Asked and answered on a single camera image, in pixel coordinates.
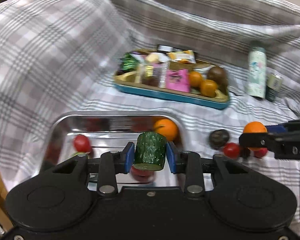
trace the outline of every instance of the pink snack package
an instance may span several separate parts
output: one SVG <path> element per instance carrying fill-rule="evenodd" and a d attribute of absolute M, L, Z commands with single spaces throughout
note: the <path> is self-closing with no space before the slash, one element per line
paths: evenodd
<path fill-rule="evenodd" d="M 188 78 L 188 70 L 167 70 L 166 88 L 182 92 L 190 92 L 190 83 Z"/>

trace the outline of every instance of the plaid tablecloth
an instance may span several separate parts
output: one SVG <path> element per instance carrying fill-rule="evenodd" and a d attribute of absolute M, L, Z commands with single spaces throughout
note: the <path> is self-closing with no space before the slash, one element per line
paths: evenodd
<path fill-rule="evenodd" d="M 252 40 L 266 46 L 268 71 L 283 77 L 273 104 L 244 94 Z M 118 92 L 118 58 L 171 44 L 224 66 L 225 110 Z M 71 110 L 158 110 L 176 114 L 191 149 L 212 156 L 208 134 L 300 118 L 300 7 L 283 0 L 8 0 L 0 4 L 0 170 L 8 187 L 33 174 L 53 121 Z M 300 234 L 300 161 L 249 158 L 244 164 L 289 187 L 298 199 L 291 228 Z"/>

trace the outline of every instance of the orange fruit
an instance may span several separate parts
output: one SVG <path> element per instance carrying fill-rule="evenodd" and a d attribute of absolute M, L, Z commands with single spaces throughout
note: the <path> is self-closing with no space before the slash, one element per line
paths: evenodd
<path fill-rule="evenodd" d="M 218 88 L 217 83 L 210 79 L 203 80 L 200 84 L 200 92 L 205 97 L 210 97 L 210 98 L 216 97 L 217 88 Z"/>
<path fill-rule="evenodd" d="M 267 132 L 267 128 L 261 122 L 250 122 L 244 128 L 242 133 Z M 252 151 L 258 151 L 261 148 L 248 148 Z"/>
<path fill-rule="evenodd" d="M 161 119 L 154 123 L 153 131 L 165 136 L 168 141 L 173 141 L 178 135 L 178 126 L 169 119 Z"/>
<path fill-rule="evenodd" d="M 197 88 L 200 87 L 202 82 L 202 75 L 197 71 L 191 71 L 189 74 L 190 86 Z"/>

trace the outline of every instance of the cucumber piece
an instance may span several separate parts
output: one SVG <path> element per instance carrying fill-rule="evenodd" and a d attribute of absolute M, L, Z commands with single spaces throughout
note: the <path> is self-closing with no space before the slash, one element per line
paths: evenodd
<path fill-rule="evenodd" d="M 144 132 L 138 136 L 133 166 L 139 170 L 161 171 L 166 159 L 165 136 L 156 132 Z"/>

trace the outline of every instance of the stainless steel tray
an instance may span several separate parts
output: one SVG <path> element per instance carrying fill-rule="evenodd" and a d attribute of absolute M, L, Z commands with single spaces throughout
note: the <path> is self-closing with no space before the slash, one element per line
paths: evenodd
<path fill-rule="evenodd" d="M 89 137 L 94 147 L 94 158 L 99 158 L 104 152 L 121 151 L 132 141 L 136 144 L 138 135 L 152 128 L 158 119 L 171 119 L 179 128 L 179 136 L 175 140 L 179 150 L 188 149 L 189 139 L 180 120 L 173 114 L 166 112 L 135 112 L 135 111 L 107 111 L 107 112 L 68 112 L 60 116 L 51 127 L 44 144 L 44 158 L 37 170 L 46 170 L 73 156 L 73 139 L 78 134 Z M 170 173 L 168 162 L 162 171 L 155 172 L 154 177 L 147 181 L 136 180 L 131 174 L 117 174 L 120 185 L 149 185 L 156 187 L 176 186 L 178 178 Z"/>

